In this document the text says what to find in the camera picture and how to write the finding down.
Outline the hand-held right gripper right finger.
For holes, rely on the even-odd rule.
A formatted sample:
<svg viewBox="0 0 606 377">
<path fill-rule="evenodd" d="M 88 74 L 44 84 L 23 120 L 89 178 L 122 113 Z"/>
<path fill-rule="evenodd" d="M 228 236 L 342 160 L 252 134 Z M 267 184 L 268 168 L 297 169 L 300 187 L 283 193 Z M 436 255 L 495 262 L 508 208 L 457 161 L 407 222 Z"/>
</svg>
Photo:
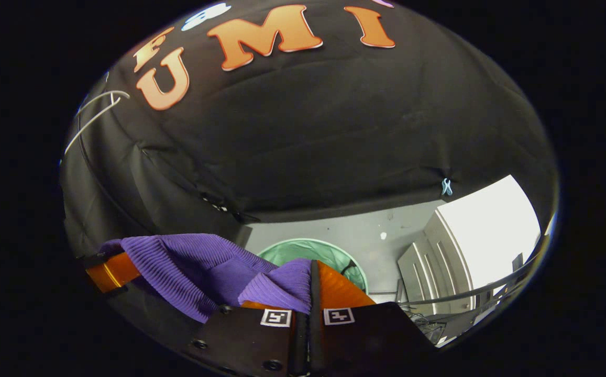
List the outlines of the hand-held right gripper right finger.
<svg viewBox="0 0 606 377">
<path fill-rule="evenodd" d="M 420 377 L 436 349 L 394 302 L 355 306 L 363 292 L 311 265 L 311 377 Z"/>
</svg>

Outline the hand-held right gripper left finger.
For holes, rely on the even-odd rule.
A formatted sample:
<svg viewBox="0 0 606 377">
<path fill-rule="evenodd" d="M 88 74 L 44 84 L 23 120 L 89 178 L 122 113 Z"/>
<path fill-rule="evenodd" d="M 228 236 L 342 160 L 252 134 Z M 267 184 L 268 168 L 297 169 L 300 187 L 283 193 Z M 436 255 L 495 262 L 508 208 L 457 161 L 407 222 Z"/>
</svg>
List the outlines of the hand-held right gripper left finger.
<svg viewBox="0 0 606 377">
<path fill-rule="evenodd" d="M 290 309 L 222 305 L 187 354 L 227 377 L 309 375 L 308 324 L 308 315 Z"/>
</svg>

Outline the green laundry hamper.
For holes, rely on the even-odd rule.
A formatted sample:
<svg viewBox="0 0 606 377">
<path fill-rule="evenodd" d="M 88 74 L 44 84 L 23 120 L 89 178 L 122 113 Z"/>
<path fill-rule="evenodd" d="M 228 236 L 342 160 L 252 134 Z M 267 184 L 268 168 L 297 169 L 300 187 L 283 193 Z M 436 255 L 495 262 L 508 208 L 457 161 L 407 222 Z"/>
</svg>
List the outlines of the green laundry hamper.
<svg viewBox="0 0 606 377">
<path fill-rule="evenodd" d="M 368 293 L 368 279 L 356 259 L 343 248 L 312 238 L 279 241 L 257 253 L 257 256 L 281 267 L 295 259 L 318 260 Z"/>
</svg>

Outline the purple ribbed jacket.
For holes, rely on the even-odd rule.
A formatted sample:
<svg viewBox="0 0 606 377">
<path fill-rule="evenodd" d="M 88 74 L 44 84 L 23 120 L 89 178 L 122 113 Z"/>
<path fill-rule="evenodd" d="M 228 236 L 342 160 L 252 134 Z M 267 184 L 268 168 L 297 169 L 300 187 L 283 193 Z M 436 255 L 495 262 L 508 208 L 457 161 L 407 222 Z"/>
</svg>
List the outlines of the purple ribbed jacket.
<svg viewBox="0 0 606 377">
<path fill-rule="evenodd" d="M 125 253 L 167 303 L 203 324 L 221 305 L 252 302 L 304 314 L 312 310 L 307 259 L 280 267 L 214 234 L 112 239 L 99 252 Z"/>
</svg>

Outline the black clothes rack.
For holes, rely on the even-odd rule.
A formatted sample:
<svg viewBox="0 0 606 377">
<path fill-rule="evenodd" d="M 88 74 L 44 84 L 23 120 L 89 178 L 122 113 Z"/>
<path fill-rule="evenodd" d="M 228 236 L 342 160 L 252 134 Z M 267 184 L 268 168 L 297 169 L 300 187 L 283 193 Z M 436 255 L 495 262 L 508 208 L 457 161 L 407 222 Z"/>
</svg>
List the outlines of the black clothes rack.
<svg viewBox="0 0 606 377">
<path fill-rule="evenodd" d="M 441 286 L 429 278 L 426 281 L 434 293 L 420 290 L 415 294 L 406 289 L 404 279 L 400 278 L 392 291 L 377 291 L 368 296 L 377 303 L 395 302 L 434 346 L 443 348 L 512 303 L 527 286 L 534 267 L 535 257 L 523 260 L 518 256 L 506 277 L 480 288 L 442 293 Z"/>
</svg>

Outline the black backdrop cloth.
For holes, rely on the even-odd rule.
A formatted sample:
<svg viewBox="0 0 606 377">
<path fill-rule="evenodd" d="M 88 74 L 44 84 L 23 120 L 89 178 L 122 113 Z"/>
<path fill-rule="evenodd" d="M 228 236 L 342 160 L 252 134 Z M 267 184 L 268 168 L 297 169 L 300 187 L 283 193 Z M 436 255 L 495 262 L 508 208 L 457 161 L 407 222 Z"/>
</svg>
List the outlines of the black backdrop cloth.
<svg viewBox="0 0 606 377">
<path fill-rule="evenodd" d="M 542 265 L 560 181 L 548 131 L 498 62 L 402 2 L 214 0 L 118 55 L 59 160 L 70 255 L 110 239 L 322 222 L 511 175 Z M 441 196 L 451 179 L 452 196 Z"/>
</svg>

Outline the white panelled door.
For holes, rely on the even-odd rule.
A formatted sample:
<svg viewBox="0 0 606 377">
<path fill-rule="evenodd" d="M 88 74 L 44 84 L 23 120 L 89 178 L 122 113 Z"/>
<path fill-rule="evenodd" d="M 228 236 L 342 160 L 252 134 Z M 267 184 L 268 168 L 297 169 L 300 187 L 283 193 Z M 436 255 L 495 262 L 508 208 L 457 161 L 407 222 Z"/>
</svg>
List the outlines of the white panelled door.
<svg viewBox="0 0 606 377">
<path fill-rule="evenodd" d="M 511 175 L 437 207 L 398 260 L 410 293 L 476 289 L 506 277 L 514 258 L 527 260 L 541 236 L 536 212 Z"/>
</svg>

